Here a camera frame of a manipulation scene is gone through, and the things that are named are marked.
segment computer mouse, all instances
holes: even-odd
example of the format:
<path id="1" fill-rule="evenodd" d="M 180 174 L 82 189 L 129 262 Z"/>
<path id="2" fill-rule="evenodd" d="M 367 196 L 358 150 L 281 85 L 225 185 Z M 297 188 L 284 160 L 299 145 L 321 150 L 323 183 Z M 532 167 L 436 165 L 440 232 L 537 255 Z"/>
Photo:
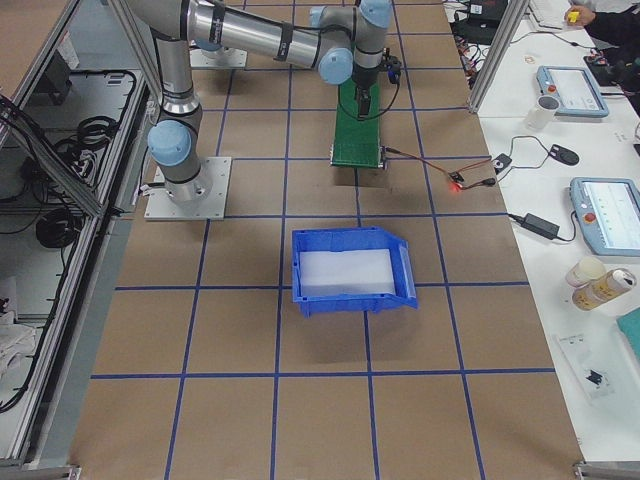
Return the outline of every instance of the computer mouse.
<path id="1" fill-rule="evenodd" d="M 555 158 L 560 163 L 570 166 L 577 165 L 580 161 L 580 157 L 576 152 L 555 144 L 551 146 L 549 156 Z"/>

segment white table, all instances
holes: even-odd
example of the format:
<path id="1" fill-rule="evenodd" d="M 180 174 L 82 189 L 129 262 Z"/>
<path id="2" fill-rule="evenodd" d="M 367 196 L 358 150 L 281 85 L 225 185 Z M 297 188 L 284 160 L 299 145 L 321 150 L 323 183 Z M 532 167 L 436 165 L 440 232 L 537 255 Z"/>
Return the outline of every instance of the white table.
<path id="1" fill-rule="evenodd" d="M 528 22 L 523 21 L 514 38 L 529 31 Z M 584 30 L 561 35 L 582 45 L 591 44 Z M 531 134 L 523 119 L 539 95 L 537 68 L 584 66 L 582 57 L 587 53 L 588 49 L 573 47 L 551 35 L 531 35 L 511 45 L 479 111 L 493 157 L 509 152 L 513 136 Z M 573 207 L 568 195 L 572 178 L 623 177 L 640 185 L 640 157 L 633 148 L 638 117 L 622 97 L 607 97 L 607 103 L 611 113 L 606 118 L 556 117 L 535 134 L 547 148 L 557 143 L 574 150 L 580 162 L 569 167 L 548 159 L 541 169 L 511 172 L 500 182 L 509 213 L 545 218 L 560 225 L 560 235 L 566 238 L 572 233 Z M 514 165 L 538 165 L 544 156 L 535 140 L 516 140 Z M 569 244 L 551 242 L 515 224 L 514 233 L 585 460 L 640 460 L 640 368 L 633 354 L 625 350 L 615 322 L 618 316 L 640 307 L 640 290 L 583 312 L 571 303 L 573 288 L 564 281 L 565 273 L 590 253 L 580 232 Z M 640 258 L 601 259 L 608 269 L 624 266 L 640 278 Z M 607 395 L 593 399 L 580 386 L 558 343 L 558 339 L 574 335 L 583 336 L 587 353 L 583 365 L 606 373 L 611 387 Z"/>

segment green conveyor belt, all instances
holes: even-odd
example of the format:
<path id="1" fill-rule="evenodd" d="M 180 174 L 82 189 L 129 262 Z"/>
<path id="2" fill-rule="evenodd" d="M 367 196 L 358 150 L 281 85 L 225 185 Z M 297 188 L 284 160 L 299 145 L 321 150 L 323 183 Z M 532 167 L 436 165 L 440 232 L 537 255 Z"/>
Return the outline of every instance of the green conveyor belt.
<path id="1" fill-rule="evenodd" d="M 352 80 L 340 85 L 340 102 L 336 110 L 336 133 L 333 140 L 331 165 L 334 167 L 380 168 L 380 118 L 358 121 L 358 105 L 354 99 Z M 370 115 L 377 115 L 380 105 L 380 87 L 371 87 Z"/>

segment keyboard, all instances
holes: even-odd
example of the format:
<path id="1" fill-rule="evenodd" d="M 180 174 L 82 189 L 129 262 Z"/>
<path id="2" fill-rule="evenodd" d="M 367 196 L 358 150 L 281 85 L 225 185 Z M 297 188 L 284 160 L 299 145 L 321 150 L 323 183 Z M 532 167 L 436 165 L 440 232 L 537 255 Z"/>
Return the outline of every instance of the keyboard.
<path id="1" fill-rule="evenodd" d="M 541 31 L 561 31 L 569 3 L 563 0 L 529 0 L 530 18 Z"/>

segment touchscreen tablet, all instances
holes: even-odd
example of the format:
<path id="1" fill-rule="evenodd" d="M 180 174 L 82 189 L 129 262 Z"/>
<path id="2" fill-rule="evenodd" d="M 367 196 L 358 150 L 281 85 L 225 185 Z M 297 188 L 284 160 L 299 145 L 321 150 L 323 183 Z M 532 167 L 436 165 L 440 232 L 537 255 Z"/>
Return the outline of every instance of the touchscreen tablet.
<path id="1" fill-rule="evenodd" d="M 605 117 L 609 114 L 598 84 L 586 68 L 540 67 L 537 77 L 542 92 L 560 102 L 559 115 Z"/>
<path id="2" fill-rule="evenodd" d="M 575 178 L 571 198 L 595 253 L 640 256 L 640 196 L 631 180 Z"/>

